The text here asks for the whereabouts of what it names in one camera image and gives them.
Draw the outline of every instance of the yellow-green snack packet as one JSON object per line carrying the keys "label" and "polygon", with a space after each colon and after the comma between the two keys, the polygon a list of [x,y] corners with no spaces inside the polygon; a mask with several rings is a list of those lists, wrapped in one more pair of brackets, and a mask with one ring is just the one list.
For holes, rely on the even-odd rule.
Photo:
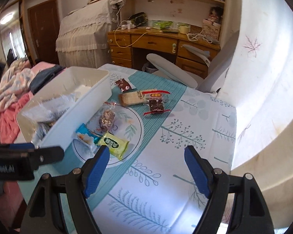
{"label": "yellow-green snack packet", "polygon": [[123,155],[127,150],[127,145],[129,141],[122,140],[117,138],[116,136],[106,132],[98,142],[98,145],[106,145],[108,146],[110,153],[117,157],[119,160],[123,159]]}

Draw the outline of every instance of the desk drawer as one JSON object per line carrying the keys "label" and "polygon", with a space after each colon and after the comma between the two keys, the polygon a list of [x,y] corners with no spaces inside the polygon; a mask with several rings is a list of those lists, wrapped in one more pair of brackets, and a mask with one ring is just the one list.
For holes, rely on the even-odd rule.
{"label": "desk drawer", "polygon": [[190,41],[180,40],[179,45],[178,45],[178,56],[187,58],[189,60],[193,60],[193,61],[197,61],[197,62],[205,64],[205,62],[201,58],[199,58],[195,54],[193,54],[193,53],[189,52],[187,49],[185,49],[183,47],[184,44],[194,46],[194,47],[199,48],[199,49],[201,49],[203,51],[209,51],[210,58],[208,58],[208,59],[210,61],[213,60],[214,57],[218,54],[218,52],[216,50],[214,50],[214,49],[211,49],[211,48],[208,48],[208,47],[205,47],[205,46],[201,46],[201,45],[198,45],[198,44],[190,42]]}
{"label": "desk drawer", "polygon": [[[107,39],[110,46],[117,46],[114,34],[108,34]],[[131,44],[130,34],[116,34],[116,40],[120,46],[129,46]]]}
{"label": "desk drawer", "polygon": [[111,46],[110,52],[112,57],[131,60],[131,48],[129,47]]}
{"label": "desk drawer", "polygon": [[176,65],[185,71],[191,72],[193,74],[196,74],[202,77],[203,79],[207,77],[207,71],[208,71],[207,65],[203,65],[201,63],[183,59],[180,57],[177,57]]}
{"label": "desk drawer", "polygon": [[131,60],[112,57],[112,63],[115,65],[118,65],[118,66],[132,68],[132,61]]}
{"label": "desk drawer", "polygon": [[[132,34],[131,42],[134,43],[139,39],[141,35]],[[176,39],[165,38],[153,35],[143,35],[133,47],[145,48],[150,50],[161,51],[164,53],[175,54],[177,52],[177,41]]]}

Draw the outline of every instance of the chair armrest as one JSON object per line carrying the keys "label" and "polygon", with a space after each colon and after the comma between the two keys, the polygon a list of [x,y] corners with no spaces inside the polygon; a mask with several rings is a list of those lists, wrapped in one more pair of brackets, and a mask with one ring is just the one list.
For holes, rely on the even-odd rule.
{"label": "chair armrest", "polygon": [[207,67],[209,67],[211,62],[208,59],[210,57],[210,54],[209,54],[208,51],[203,51],[203,50],[201,50],[199,48],[196,48],[194,46],[187,45],[187,44],[183,45],[183,47],[185,49],[187,49],[189,52],[191,52],[191,53],[195,54],[196,56],[200,57],[206,63]]}

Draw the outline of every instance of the ceiling light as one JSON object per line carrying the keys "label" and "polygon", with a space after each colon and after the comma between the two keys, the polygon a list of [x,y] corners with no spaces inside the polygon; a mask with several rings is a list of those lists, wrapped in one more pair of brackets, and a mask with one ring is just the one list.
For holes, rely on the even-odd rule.
{"label": "ceiling light", "polygon": [[11,21],[11,19],[13,18],[14,13],[10,13],[8,15],[6,15],[4,18],[2,18],[2,20],[0,21],[0,24],[5,25],[7,22]]}

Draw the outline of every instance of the wooden desk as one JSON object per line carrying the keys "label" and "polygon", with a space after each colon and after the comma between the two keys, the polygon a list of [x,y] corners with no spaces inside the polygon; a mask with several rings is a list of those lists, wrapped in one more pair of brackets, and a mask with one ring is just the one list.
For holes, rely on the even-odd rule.
{"label": "wooden desk", "polygon": [[201,58],[186,50],[183,45],[189,44],[201,50],[209,51],[209,60],[213,60],[220,51],[219,45],[209,44],[205,40],[189,41],[184,34],[161,33],[160,30],[156,29],[142,28],[117,31],[116,40],[121,47],[135,43],[127,48],[118,47],[114,32],[108,32],[113,64],[141,70],[143,64],[147,61],[146,55],[156,53],[175,63],[183,70],[197,74],[202,78],[207,76],[207,65]]}

